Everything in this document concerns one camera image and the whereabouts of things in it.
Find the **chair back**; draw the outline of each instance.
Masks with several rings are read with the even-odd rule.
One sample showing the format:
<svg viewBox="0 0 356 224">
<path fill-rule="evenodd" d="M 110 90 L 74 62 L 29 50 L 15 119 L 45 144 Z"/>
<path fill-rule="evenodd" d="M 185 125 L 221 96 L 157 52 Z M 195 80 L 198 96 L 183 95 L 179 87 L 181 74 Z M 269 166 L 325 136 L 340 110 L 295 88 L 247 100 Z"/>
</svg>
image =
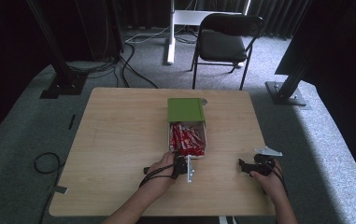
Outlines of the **chair back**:
<svg viewBox="0 0 356 224">
<path fill-rule="evenodd" d="M 212 13 L 206 16 L 200 25 L 202 30 L 212 30 L 225 35 L 260 36 L 263 19 L 242 14 Z"/>
</svg>

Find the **green lid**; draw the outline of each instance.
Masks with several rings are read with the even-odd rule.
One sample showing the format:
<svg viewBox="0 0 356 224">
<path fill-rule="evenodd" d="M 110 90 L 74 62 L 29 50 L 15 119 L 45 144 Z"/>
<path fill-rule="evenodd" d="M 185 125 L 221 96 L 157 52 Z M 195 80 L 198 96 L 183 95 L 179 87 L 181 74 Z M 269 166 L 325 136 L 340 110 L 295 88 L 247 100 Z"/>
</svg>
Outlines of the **green lid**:
<svg viewBox="0 0 356 224">
<path fill-rule="evenodd" d="M 168 121 L 205 121 L 203 99 L 169 98 Z"/>
</svg>

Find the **person's right hand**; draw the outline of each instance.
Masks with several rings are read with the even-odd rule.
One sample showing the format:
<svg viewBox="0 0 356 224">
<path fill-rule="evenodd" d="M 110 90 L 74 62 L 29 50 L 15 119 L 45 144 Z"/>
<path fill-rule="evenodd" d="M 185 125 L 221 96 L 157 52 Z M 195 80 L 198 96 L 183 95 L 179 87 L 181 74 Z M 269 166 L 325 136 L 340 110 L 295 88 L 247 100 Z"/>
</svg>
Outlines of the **person's right hand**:
<svg viewBox="0 0 356 224">
<path fill-rule="evenodd" d="M 277 160 L 274 161 L 276 163 L 276 167 L 278 168 L 277 169 L 275 167 L 274 170 L 282 176 L 282 169 L 280 168 L 279 162 Z M 262 185 L 263 189 L 270 196 L 273 203 L 275 200 L 280 199 L 280 197 L 287 197 L 282 182 L 276 174 L 274 174 L 274 172 L 271 172 L 268 176 L 261 175 L 255 171 L 250 172 L 250 174 L 260 183 L 260 185 Z"/>
</svg>

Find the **table leg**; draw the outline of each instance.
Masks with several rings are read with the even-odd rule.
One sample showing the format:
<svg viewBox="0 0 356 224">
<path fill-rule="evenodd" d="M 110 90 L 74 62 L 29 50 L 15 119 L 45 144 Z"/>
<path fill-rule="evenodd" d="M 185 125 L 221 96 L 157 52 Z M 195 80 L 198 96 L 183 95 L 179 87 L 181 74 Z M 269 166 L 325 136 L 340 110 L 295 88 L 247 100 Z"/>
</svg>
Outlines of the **table leg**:
<svg viewBox="0 0 356 224">
<path fill-rule="evenodd" d="M 175 15 L 175 0 L 171 0 L 171 25 L 170 25 L 170 37 L 169 37 L 168 59 L 167 59 L 167 62 L 169 64 L 173 64 L 175 59 L 174 15 Z"/>
</svg>

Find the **black chair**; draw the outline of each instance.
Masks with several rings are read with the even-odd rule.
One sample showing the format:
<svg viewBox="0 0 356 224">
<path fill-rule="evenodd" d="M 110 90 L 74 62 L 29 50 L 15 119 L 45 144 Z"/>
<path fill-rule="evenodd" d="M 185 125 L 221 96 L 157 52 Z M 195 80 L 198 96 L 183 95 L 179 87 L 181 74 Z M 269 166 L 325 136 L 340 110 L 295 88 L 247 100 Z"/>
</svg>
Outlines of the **black chair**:
<svg viewBox="0 0 356 224">
<path fill-rule="evenodd" d="M 192 57 L 192 69 L 194 75 L 192 89 L 195 89 L 197 77 L 197 65 L 229 65 L 233 73 L 239 63 L 246 62 L 242 76 L 240 90 L 244 86 L 245 76 L 248 71 L 250 55 L 253 42 L 260 37 L 263 29 L 263 19 L 242 14 L 212 13 L 204 18 L 200 24 L 198 38 Z M 245 47 L 243 39 L 248 38 L 250 42 Z M 213 63 L 199 63 L 202 60 Z"/>
</svg>

